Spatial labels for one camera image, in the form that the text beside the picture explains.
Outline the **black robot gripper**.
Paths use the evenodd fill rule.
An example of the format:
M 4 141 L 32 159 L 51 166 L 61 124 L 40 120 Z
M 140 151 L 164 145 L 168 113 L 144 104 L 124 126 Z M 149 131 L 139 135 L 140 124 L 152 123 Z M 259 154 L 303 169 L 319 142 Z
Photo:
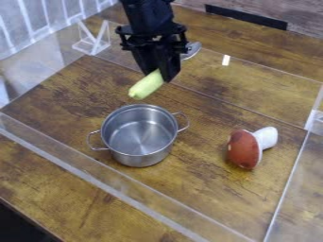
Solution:
M 174 22 L 174 0 L 120 0 L 128 25 L 119 26 L 124 50 L 147 76 L 159 68 L 161 78 L 171 82 L 180 72 L 180 55 L 187 53 L 187 27 Z

